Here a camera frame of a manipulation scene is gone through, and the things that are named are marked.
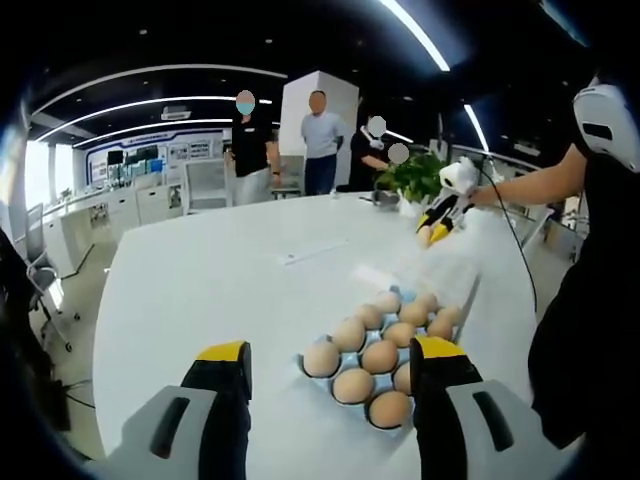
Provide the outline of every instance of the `floor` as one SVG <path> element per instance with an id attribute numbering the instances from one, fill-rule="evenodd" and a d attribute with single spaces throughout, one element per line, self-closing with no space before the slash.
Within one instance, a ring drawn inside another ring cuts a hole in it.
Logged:
<path id="1" fill-rule="evenodd" d="M 62 283 L 65 294 L 62 309 L 66 312 L 77 312 L 81 316 L 80 321 L 71 320 L 67 323 L 73 351 L 67 352 L 63 342 L 59 341 L 55 335 L 50 335 L 46 345 L 56 365 L 56 376 L 65 385 L 90 380 L 92 375 L 93 337 L 100 298 L 116 251 L 116 244 L 111 240 L 108 224 L 95 228 L 94 242 L 95 246 L 80 272 Z M 538 292 L 538 319 L 540 319 L 555 295 L 569 264 L 555 257 L 550 250 L 544 248 L 544 245 L 534 252 L 529 263 Z M 41 314 L 33 314 L 31 323 L 35 331 L 39 331 L 43 322 L 44 318 Z M 93 405 L 90 381 L 71 390 L 69 395 L 80 402 Z M 104 450 L 94 409 L 71 399 L 68 399 L 68 405 L 72 426 L 71 431 L 64 434 L 68 443 L 86 457 L 103 458 Z"/>

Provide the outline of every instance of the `face mask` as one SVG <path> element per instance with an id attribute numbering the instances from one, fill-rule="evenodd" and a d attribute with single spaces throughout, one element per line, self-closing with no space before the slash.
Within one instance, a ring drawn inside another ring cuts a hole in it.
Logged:
<path id="1" fill-rule="evenodd" d="M 243 115 L 249 115 L 255 108 L 255 103 L 236 102 L 236 108 Z"/>

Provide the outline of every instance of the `potted plant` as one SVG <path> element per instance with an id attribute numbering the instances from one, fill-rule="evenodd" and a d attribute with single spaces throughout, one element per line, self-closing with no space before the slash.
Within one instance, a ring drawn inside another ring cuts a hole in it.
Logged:
<path id="1" fill-rule="evenodd" d="M 399 164 L 392 164 L 376 181 L 376 188 L 391 190 L 400 195 L 400 213 L 417 216 L 424 203 L 435 198 L 442 186 L 439 172 L 443 164 L 433 152 L 412 152 Z"/>

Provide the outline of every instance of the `green plant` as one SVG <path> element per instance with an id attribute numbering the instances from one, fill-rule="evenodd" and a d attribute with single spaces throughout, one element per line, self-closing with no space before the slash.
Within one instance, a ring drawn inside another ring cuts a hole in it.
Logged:
<path id="1" fill-rule="evenodd" d="M 413 152 L 400 165 L 391 165 L 376 181 L 376 187 L 397 192 L 410 202 L 421 202 L 427 195 L 440 193 L 442 162 L 435 153 Z"/>

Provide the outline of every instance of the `white round table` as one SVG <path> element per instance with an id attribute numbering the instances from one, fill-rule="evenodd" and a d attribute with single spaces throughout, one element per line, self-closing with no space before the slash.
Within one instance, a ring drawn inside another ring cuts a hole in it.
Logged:
<path id="1" fill-rule="evenodd" d="M 344 195 L 215 210 L 128 232 L 95 335 L 105 452 L 121 442 L 127 418 L 162 387 L 181 383 L 198 353 L 243 339 L 253 352 L 248 478 L 419 478 L 415 431 L 401 442 L 375 431 L 320 393 L 293 361 L 414 257 L 472 259 L 481 281 L 461 345 L 485 379 L 528 400 L 536 321 L 505 219 L 472 210 L 464 231 L 426 252 L 415 246 L 415 225 Z"/>

